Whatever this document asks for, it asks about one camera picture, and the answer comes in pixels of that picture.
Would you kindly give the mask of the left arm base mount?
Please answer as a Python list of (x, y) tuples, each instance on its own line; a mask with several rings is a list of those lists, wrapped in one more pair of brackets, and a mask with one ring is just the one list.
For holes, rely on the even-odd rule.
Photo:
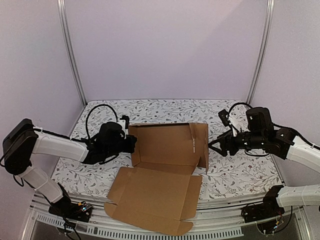
[(63, 196), (55, 203), (50, 202), (48, 212), (62, 218), (88, 223), (93, 210), (93, 205), (85, 201), (73, 203), (67, 196)]

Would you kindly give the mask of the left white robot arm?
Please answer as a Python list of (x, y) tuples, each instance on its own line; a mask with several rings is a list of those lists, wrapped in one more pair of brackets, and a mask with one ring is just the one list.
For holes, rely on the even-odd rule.
[(74, 213), (74, 205), (62, 186), (41, 169), (33, 166), (31, 156), (50, 155), (72, 159), (85, 165), (105, 164), (121, 153), (132, 154), (137, 138), (128, 134), (128, 123), (107, 122), (93, 137), (75, 139), (36, 128), (30, 119), (23, 119), (3, 140), (0, 159), (5, 170), (29, 183), (43, 194), (63, 216)]

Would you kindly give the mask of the brown cardboard box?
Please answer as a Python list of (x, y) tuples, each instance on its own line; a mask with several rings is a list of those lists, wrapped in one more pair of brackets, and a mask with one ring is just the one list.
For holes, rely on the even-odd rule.
[(206, 123), (133, 124), (131, 167), (121, 167), (104, 203), (114, 220), (170, 236), (193, 228), (202, 176), (209, 168)]

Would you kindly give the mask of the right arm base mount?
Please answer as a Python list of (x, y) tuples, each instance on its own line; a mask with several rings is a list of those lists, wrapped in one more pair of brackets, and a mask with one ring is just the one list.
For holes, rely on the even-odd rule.
[(255, 222), (256, 227), (263, 235), (273, 235), (283, 221), (285, 209), (277, 203), (262, 202), (249, 203), (241, 209), (241, 217), (245, 223)]

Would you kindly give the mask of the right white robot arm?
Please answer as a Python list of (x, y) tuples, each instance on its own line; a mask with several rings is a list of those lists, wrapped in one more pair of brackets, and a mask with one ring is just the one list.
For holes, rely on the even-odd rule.
[[(230, 129), (211, 141), (208, 147), (225, 157), (234, 156), (239, 150), (263, 150), (283, 160), (302, 164), (316, 172), (320, 170), (320, 148), (306, 140), (297, 130), (274, 124), (266, 107), (252, 107), (246, 111), (247, 131), (239, 131), (230, 113), (219, 112), (223, 125)], [(289, 187), (273, 186), (263, 198), (258, 213), (269, 218), (278, 208), (289, 206), (318, 206), (320, 186), (318, 184)]]

